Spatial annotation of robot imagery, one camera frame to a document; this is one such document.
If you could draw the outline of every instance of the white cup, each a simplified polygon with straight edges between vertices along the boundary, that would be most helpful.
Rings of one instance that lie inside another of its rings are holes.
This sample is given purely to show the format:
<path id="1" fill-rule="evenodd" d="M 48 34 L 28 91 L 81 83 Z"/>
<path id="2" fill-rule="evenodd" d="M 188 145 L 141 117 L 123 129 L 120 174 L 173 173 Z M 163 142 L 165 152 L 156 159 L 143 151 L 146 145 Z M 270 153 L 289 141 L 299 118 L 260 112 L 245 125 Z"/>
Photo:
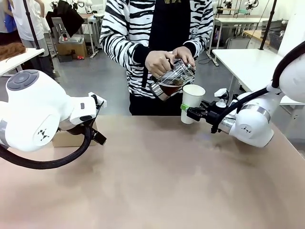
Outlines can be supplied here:
<path id="1" fill-rule="evenodd" d="M 182 104 L 188 107 L 199 107 L 205 95 L 205 90 L 198 85 L 189 84 L 183 87 L 183 100 Z M 181 112 L 181 121 L 185 124 L 192 124 L 193 119 L 189 118 L 186 111 Z"/>

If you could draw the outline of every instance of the brown fur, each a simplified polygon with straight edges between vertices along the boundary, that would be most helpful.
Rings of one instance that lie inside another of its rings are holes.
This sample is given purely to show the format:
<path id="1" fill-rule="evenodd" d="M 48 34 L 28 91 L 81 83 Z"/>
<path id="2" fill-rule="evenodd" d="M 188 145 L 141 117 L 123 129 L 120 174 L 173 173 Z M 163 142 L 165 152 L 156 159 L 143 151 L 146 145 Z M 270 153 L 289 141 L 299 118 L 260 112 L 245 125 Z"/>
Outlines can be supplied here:
<path id="1" fill-rule="evenodd" d="M 25 53 L 25 47 L 22 43 L 11 43 L 0 46 L 0 61 L 22 53 Z"/>

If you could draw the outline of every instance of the person's hand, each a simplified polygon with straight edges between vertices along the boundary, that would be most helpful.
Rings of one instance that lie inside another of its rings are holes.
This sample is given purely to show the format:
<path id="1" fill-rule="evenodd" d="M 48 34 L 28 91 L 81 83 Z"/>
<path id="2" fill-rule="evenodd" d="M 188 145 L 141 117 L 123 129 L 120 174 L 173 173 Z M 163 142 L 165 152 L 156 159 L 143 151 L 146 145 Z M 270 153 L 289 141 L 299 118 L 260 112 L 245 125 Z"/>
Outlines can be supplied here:
<path id="1" fill-rule="evenodd" d="M 192 67 L 195 67 L 195 60 L 192 53 L 185 46 L 174 49 L 173 54 L 175 58 L 181 58 L 185 64 L 190 63 Z"/>
<path id="2" fill-rule="evenodd" d="M 172 69 L 168 60 L 173 65 L 175 55 L 166 51 L 151 51 L 146 57 L 145 66 L 154 77 L 159 79 Z"/>

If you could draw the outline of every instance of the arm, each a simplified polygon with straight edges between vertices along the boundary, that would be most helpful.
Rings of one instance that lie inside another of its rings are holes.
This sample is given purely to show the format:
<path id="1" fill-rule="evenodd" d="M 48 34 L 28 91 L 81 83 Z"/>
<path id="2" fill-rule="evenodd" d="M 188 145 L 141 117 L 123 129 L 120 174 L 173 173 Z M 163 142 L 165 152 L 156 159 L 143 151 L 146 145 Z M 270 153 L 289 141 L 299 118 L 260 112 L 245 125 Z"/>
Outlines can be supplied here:
<path id="1" fill-rule="evenodd" d="M 40 5 L 40 16 L 44 18 L 44 3 L 42 2 L 42 0 L 34 0 L 34 1 Z"/>
<path id="2" fill-rule="evenodd" d="M 100 44 L 104 52 L 115 62 L 130 70 L 139 65 L 134 51 L 140 44 L 128 40 L 129 7 L 125 0 L 107 0 L 102 22 Z"/>
<path id="3" fill-rule="evenodd" d="M 197 58 L 204 51 L 210 39 L 213 30 L 213 19 L 212 0 L 207 0 L 196 36 L 183 44 L 191 51 L 194 58 Z"/>
<path id="4" fill-rule="evenodd" d="M 13 13 L 9 10 L 9 1 L 8 0 L 4 0 L 2 2 L 2 4 L 3 4 L 3 11 L 6 14 L 10 15 L 11 17 L 13 17 Z"/>

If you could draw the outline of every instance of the black cuff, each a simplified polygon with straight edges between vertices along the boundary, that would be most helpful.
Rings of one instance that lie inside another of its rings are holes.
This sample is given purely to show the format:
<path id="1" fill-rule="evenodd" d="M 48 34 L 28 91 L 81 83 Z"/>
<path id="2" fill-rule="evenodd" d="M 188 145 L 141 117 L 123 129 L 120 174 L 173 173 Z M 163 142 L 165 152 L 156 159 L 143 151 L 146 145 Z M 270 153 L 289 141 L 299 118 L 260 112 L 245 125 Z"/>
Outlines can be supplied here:
<path id="1" fill-rule="evenodd" d="M 183 46 L 191 51 L 193 57 L 196 55 L 196 46 L 193 43 L 186 42 Z"/>
<path id="2" fill-rule="evenodd" d="M 149 47 L 145 47 L 144 45 L 139 44 L 134 50 L 133 60 L 137 63 L 145 65 L 146 57 L 151 51 L 152 50 Z"/>

